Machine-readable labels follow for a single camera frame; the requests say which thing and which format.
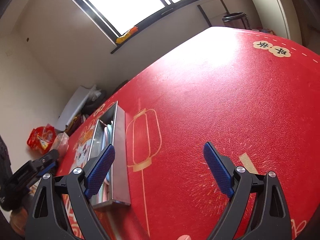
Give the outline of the left hand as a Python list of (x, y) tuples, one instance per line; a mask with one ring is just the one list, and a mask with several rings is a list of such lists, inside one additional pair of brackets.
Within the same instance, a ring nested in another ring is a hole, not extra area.
[(21, 237), (25, 237), (25, 227), (28, 219), (28, 211), (31, 203), (23, 203), (21, 207), (10, 214), (10, 225), (12, 229)]

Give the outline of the right hand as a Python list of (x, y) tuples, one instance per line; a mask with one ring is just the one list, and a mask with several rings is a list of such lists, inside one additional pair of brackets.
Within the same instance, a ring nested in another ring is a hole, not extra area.
[(191, 237), (189, 235), (182, 235), (177, 240), (191, 240)]

